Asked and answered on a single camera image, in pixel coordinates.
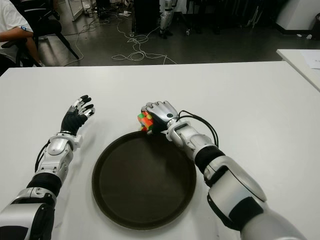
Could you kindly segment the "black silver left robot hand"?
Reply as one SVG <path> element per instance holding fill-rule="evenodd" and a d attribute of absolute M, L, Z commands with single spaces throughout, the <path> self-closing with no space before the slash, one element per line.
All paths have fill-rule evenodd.
<path fill-rule="evenodd" d="M 88 104 L 92 100 L 88 95 L 83 95 L 69 107 L 61 122 L 60 132 L 68 132 L 76 136 L 80 127 L 95 114 L 93 104 Z"/>

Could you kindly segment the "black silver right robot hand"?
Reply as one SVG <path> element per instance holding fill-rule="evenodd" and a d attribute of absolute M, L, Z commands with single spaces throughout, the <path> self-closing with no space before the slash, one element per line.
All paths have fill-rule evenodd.
<path fill-rule="evenodd" d="M 168 124 L 179 117 L 177 110 L 168 101 L 148 102 L 141 108 L 141 112 L 147 112 L 153 119 L 152 129 L 148 135 L 154 135 L 168 130 Z"/>

